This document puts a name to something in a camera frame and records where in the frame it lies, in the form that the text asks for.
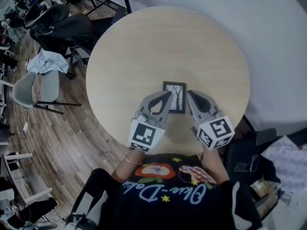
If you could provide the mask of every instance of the framed tree picture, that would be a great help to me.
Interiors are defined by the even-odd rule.
[[[169,112],[184,114],[186,112],[186,84],[183,82],[163,82],[163,90],[171,91],[173,94]]]

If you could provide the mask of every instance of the shoe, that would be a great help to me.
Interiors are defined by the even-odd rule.
[[[56,206],[59,205],[58,201],[54,198],[54,196],[53,196],[52,194],[49,193],[49,194],[47,194],[47,195],[48,195],[49,199],[52,198],[52,199],[57,203]]]
[[[18,217],[15,214],[8,219],[8,225],[9,225],[10,229],[12,229],[12,230],[19,230],[19,229],[24,228],[25,222],[22,221],[22,220],[19,220]]]

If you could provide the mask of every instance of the wooden floor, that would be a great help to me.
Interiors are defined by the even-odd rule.
[[[77,6],[70,7],[78,13]],[[102,6],[91,17],[103,18],[112,12],[110,8]],[[9,82],[15,83],[25,75],[25,63],[37,54],[38,48],[39,45],[25,34],[14,50],[19,67],[16,72],[9,72]],[[104,130],[92,112],[85,88],[86,66],[79,64],[74,71],[77,76],[73,80],[64,74],[60,75],[61,94],[58,101],[80,103],[82,106],[57,107],[64,115],[30,109],[29,128],[26,139],[21,139],[21,148],[17,136],[10,137],[10,146],[6,150],[0,148],[4,154],[12,151],[34,154],[33,158],[21,161],[27,183],[35,192],[46,187],[54,189],[53,195],[59,202],[56,211],[61,218],[70,213],[93,169],[103,168],[111,173],[128,152],[126,147],[118,144]],[[37,76],[32,93],[34,101],[39,100],[40,81],[41,76]],[[11,133],[22,136],[27,112],[12,100],[11,87],[7,87],[7,104],[5,119]]]

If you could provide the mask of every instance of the yellow star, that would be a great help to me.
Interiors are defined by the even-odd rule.
[[[164,202],[169,202],[170,200],[169,200],[169,197],[168,196],[166,196],[166,195],[164,195],[163,197],[161,197],[162,198],[162,201],[164,201]]]
[[[172,158],[173,159],[173,161],[175,161],[175,162],[181,162],[182,160],[181,159],[178,159],[178,158]]]

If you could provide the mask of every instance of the round table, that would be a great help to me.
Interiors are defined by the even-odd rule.
[[[248,104],[248,69],[234,39],[203,14],[183,8],[151,7],[125,16],[102,35],[87,66],[93,112],[126,146],[135,111],[144,97],[163,90],[164,81],[210,95],[234,128]],[[166,126],[150,154],[201,153],[187,106],[184,115],[169,114]]]

